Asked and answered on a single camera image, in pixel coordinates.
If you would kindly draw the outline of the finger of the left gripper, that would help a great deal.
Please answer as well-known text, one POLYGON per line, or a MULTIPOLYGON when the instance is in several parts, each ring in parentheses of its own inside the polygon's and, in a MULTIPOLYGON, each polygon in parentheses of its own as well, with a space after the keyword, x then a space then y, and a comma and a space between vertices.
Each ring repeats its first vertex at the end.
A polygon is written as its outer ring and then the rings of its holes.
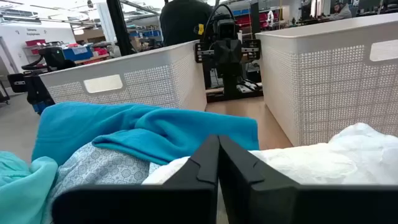
POLYGON ((230 50, 231 50, 231 41, 232 39, 226 39, 223 41, 222 49, 222 56, 223 56, 223 63, 221 66, 222 69, 222 76, 226 77, 231 71, 231 62, 230 62, 230 50))
POLYGON ((235 76, 240 77, 242 75, 242 66, 241 66, 241 41, 239 39, 234 39, 231 41, 231 63, 233 64, 233 70, 235 72, 235 76))

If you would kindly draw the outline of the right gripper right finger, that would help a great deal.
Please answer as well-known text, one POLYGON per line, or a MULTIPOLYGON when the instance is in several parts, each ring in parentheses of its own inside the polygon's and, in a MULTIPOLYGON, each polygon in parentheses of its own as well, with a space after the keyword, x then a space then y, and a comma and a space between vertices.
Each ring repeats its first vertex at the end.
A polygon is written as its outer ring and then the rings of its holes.
POLYGON ((397 223, 397 186, 303 185, 227 136, 218 177, 230 223, 397 223))

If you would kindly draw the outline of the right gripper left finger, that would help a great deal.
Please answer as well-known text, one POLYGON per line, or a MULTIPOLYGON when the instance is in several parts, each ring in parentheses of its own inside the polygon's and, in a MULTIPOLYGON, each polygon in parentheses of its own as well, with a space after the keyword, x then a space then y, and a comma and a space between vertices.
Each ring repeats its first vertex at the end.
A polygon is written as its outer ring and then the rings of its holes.
POLYGON ((52 204, 54 223, 215 223, 218 136, 160 185, 81 185, 52 204))

